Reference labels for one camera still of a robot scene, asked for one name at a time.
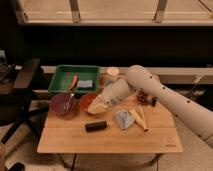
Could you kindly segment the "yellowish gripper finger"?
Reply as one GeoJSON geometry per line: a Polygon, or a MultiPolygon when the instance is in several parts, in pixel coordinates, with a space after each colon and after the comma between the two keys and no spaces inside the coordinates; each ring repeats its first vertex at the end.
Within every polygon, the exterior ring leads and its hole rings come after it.
{"type": "Polygon", "coordinates": [[[89,105],[87,111],[92,114],[104,113],[107,111],[109,105],[106,104],[101,95],[98,95],[89,105]]]}

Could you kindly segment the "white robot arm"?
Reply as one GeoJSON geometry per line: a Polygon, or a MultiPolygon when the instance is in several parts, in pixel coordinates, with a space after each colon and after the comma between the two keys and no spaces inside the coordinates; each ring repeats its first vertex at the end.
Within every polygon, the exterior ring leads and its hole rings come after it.
{"type": "Polygon", "coordinates": [[[143,90],[156,97],[162,105],[176,114],[189,129],[213,148],[213,112],[166,87],[149,70],[140,65],[130,66],[123,78],[105,87],[92,101],[87,111],[91,114],[106,112],[109,107],[121,103],[137,90],[143,90]]]}

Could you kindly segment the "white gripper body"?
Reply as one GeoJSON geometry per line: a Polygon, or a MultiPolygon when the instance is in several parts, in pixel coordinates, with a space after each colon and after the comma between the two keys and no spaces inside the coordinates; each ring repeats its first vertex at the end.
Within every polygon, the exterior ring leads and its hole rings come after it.
{"type": "Polygon", "coordinates": [[[131,88],[125,79],[119,79],[103,89],[101,98],[106,104],[118,104],[131,95],[131,88]]]}

